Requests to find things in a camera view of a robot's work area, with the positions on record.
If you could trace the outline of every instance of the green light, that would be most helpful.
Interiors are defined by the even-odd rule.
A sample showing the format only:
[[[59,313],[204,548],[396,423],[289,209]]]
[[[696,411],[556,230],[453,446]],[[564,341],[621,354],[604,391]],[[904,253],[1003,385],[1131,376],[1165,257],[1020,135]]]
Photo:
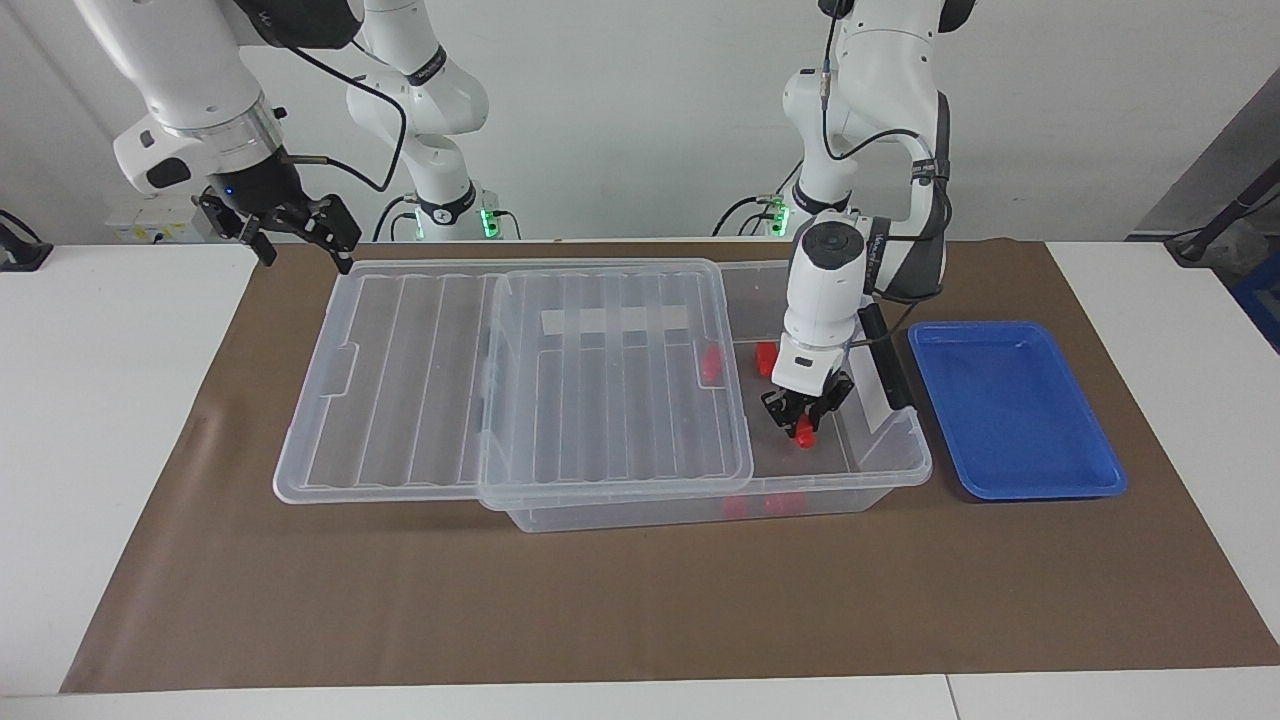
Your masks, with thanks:
[[[773,225],[769,227],[773,237],[785,237],[787,234],[787,220],[790,219],[791,208],[787,208],[782,201],[774,201]]]
[[[480,209],[480,223],[484,224],[484,236],[486,238],[495,238],[502,229],[498,227],[498,218],[494,217],[493,210],[488,208]]]

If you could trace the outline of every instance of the black circular joint cap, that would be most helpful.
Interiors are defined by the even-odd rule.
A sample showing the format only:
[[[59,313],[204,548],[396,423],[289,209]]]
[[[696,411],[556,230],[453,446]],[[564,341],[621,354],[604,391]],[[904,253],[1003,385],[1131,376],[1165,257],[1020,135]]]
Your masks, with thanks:
[[[838,270],[863,254],[863,233],[847,223],[818,223],[805,231],[800,247],[809,260],[823,270]]]

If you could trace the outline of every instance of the brown mat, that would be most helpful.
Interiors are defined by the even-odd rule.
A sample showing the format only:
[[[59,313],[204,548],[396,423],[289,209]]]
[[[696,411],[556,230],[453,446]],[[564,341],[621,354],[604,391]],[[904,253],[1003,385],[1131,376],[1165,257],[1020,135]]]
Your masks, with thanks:
[[[362,256],[785,252],[468,245]],[[553,536],[526,536],[475,502],[274,497],[333,279],[303,247],[255,272],[64,692],[1280,664],[1041,245],[954,246],[947,291],[914,320],[1048,327],[1129,473],[1124,496],[975,503],[925,407],[933,478],[868,512]]]

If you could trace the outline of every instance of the blue tray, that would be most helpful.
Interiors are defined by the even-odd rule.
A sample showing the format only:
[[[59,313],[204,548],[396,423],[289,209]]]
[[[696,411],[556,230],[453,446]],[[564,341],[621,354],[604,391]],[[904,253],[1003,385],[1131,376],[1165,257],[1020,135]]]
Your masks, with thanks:
[[[1120,495],[1128,479],[1053,337],[1036,323],[919,323],[920,375],[982,500]]]

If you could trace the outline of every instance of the plastic container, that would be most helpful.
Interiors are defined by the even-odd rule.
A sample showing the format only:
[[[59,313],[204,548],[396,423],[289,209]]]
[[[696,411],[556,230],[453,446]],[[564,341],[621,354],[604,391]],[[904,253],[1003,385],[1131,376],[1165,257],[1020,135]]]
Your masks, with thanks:
[[[960,483],[982,500],[1108,497],[1124,470],[1053,337],[1036,323],[909,333]]]
[[[635,307],[644,306],[643,297],[630,300],[622,291],[623,284],[631,283],[626,277],[645,277],[649,270],[641,269],[644,265],[671,269],[687,264],[666,260],[357,263],[352,273],[334,286],[276,468],[276,495],[292,503],[479,498],[489,507],[506,510],[524,530],[552,532],[855,512],[893,488],[928,479],[932,460],[911,407],[891,414],[882,423],[878,418],[869,421],[855,393],[832,421],[823,424],[813,450],[796,447],[768,418],[759,397],[771,386],[755,374],[754,345],[777,340],[786,309],[785,261],[721,266],[733,352],[724,352],[724,346],[717,347],[726,361],[718,380],[713,372],[716,363],[707,361],[717,354],[709,348],[723,333],[714,322],[719,315],[714,310],[719,286],[713,279],[716,273],[707,274],[709,264],[695,263],[695,268],[689,269],[695,275],[703,273],[705,279],[686,278],[673,284],[685,283],[687,290],[692,282],[692,295],[685,292],[676,300],[667,296],[662,301],[663,323],[671,319],[669,324],[676,325],[664,327],[660,333],[662,355],[668,359],[667,377],[675,378],[676,387],[712,397],[713,405],[724,400],[726,409],[737,395],[737,418],[745,419],[744,438],[733,434],[732,411],[717,410],[716,416],[724,418],[724,425],[712,434],[705,430],[705,421],[696,423],[698,429],[692,432],[701,434],[694,446],[635,455],[646,445],[635,441],[631,432],[652,436],[652,428],[657,427],[641,420],[641,427],[625,427],[621,436],[625,443],[612,446],[612,452],[611,446],[604,450],[582,446],[582,451],[575,451],[579,459],[570,464],[572,471],[564,471],[563,466],[552,471],[549,452],[554,443],[529,434],[536,434],[538,427],[566,427],[563,421],[554,423],[550,405],[544,405],[554,393],[544,392],[539,400],[535,388],[530,400],[525,386],[521,386],[525,395],[503,389],[499,368],[506,364],[527,372],[529,365],[512,364],[500,352],[520,350],[527,357],[534,347],[532,336],[521,333],[536,323],[538,343],[547,345],[539,350],[547,352],[541,360],[544,369],[539,373],[559,368],[562,379],[572,372],[580,377],[584,370],[588,375],[596,373],[595,379],[589,377],[586,380],[593,388],[603,388],[603,397],[593,398],[594,391],[579,395],[593,402],[608,404],[611,393],[628,401],[632,396],[644,397],[645,391],[652,396],[654,378],[663,374],[660,366],[654,365],[657,343],[652,343],[648,325],[643,343],[640,336],[628,334],[640,332],[637,319],[648,320],[650,310],[646,307],[643,315],[637,314]],[[616,291],[609,291],[612,297],[623,297],[617,316],[609,310],[602,315],[594,311],[598,307],[588,307],[585,302],[579,309],[577,355],[588,359],[593,352],[599,356],[612,348],[616,356],[616,336],[605,341],[607,332],[581,331],[602,327],[598,324],[602,319],[605,323],[621,320],[627,328],[622,333],[623,370],[628,361],[631,366],[643,366],[648,374],[644,389],[628,392],[623,386],[618,392],[616,374],[609,380],[608,363],[591,360],[595,365],[584,363],[577,370],[570,363],[568,370],[564,369],[564,332],[570,324],[566,307],[543,301],[536,302],[544,305],[536,311],[526,307],[530,283],[562,282],[548,281],[550,275],[530,270],[557,268],[576,270],[573,275],[580,279],[564,282],[580,283],[582,290],[598,282],[595,278],[600,278],[602,288],[617,283]],[[637,272],[620,272],[627,268]],[[639,282],[643,288],[645,281]],[[499,287],[502,296],[494,302]],[[525,299],[517,302],[518,287],[525,288]],[[685,314],[671,306],[684,306]],[[582,310],[591,311],[584,314]],[[700,348],[703,343],[707,348]],[[490,346],[506,346],[506,350],[494,355]],[[641,355],[643,363],[635,359]],[[490,356],[493,363],[485,363]],[[681,361],[671,363],[671,357]],[[603,382],[599,380],[600,369],[605,373]],[[736,393],[733,384],[737,384]],[[584,387],[581,383],[570,386]],[[485,402],[485,396],[492,400]],[[517,405],[543,407],[544,414],[535,414],[520,424],[515,421],[521,416]],[[678,418],[705,411],[703,404],[690,404],[682,410],[685,406],[684,397],[668,405],[672,427],[678,424]],[[652,414],[653,407],[655,405],[649,405],[648,413]],[[644,414],[623,414],[623,421],[632,416]],[[593,437],[620,437],[616,415],[605,413],[602,420],[579,427],[585,427],[584,432]],[[659,416],[654,423],[664,420]],[[488,434],[483,432],[485,424]],[[545,443],[547,455],[540,465],[521,462],[499,468],[490,464],[498,454],[517,446],[529,448],[530,442],[534,446]],[[481,462],[481,446],[486,455],[494,454],[485,462]],[[618,447],[627,448],[625,473],[621,456],[613,455]],[[705,452],[696,455],[707,447],[718,447],[719,459]],[[749,452],[748,474],[736,477],[737,469],[744,468],[739,455],[744,448]],[[644,462],[631,461],[634,456],[653,460],[659,455],[669,456],[676,466],[659,471],[657,466],[646,469]],[[481,465],[485,465],[485,482],[481,482]]]

